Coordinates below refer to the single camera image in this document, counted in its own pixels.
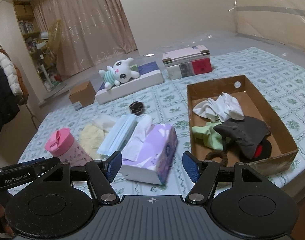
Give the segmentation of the operator hand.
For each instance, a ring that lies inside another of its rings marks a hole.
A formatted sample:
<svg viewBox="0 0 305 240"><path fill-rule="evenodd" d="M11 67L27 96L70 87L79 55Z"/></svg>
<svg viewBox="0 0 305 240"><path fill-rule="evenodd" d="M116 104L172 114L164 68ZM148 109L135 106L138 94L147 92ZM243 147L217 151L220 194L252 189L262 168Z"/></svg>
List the operator hand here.
<svg viewBox="0 0 305 240"><path fill-rule="evenodd" d="M0 204L0 237L14 237L14 232L5 219L5 208Z"/></svg>

